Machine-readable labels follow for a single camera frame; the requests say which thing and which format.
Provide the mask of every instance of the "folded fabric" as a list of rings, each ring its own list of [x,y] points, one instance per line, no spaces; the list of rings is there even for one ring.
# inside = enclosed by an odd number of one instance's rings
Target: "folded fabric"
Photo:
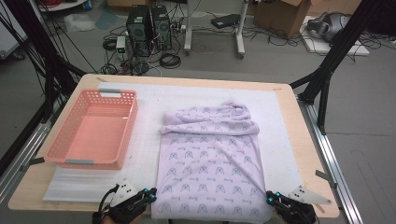
[[[165,114],[153,218],[243,221],[271,218],[258,125],[244,105]]]

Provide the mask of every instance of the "bunched fabric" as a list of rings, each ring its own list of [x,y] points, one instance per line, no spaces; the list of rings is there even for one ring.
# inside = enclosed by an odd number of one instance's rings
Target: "bunched fabric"
[[[153,218],[263,223],[271,218],[258,125],[227,102],[165,114]]]

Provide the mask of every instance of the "gray floor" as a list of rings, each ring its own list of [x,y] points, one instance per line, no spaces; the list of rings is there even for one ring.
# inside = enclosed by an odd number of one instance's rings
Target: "gray floor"
[[[65,14],[81,12],[66,10]],[[103,10],[87,12],[98,21]],[[118,18],[108,29],[70,34],[93,67],[104,63],[103,36],[125,23]],[[210,16],[194,19],[208,24]],[[71,62],[85,71],[91,68],[66,41]],[[323,60],[307,53],[304,44],[297,47],[275,46],[267,35],[245,38],[246,56],[236,56],[233,36],[200,33],[193,36],[189,57],[180,52],[178,69],[151,69],[150,77],[185,77],[253,82],[291,83],[313,72]],[[369,49],[369,57],[345,58],[336,70],[331,84],[326,130],[346,182],[364,223],[393,223],[396,220],[396,63],[395,49]],[[44,101],[33,66],[28,60],[0,61],[0,156],[10,147],[29,119]],[[7,199],[0,206],[0,223],[89,223],[88,213],[34,213],[11,211]],[[320,223],[346,223],[322,219]]]

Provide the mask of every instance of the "pink plastic basket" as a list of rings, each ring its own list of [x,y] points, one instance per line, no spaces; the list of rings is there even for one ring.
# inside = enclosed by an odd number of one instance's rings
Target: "pink plastic basket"
[[[45,155],[65,168],[122,168],[137,114],[136,92],[82,90]]]

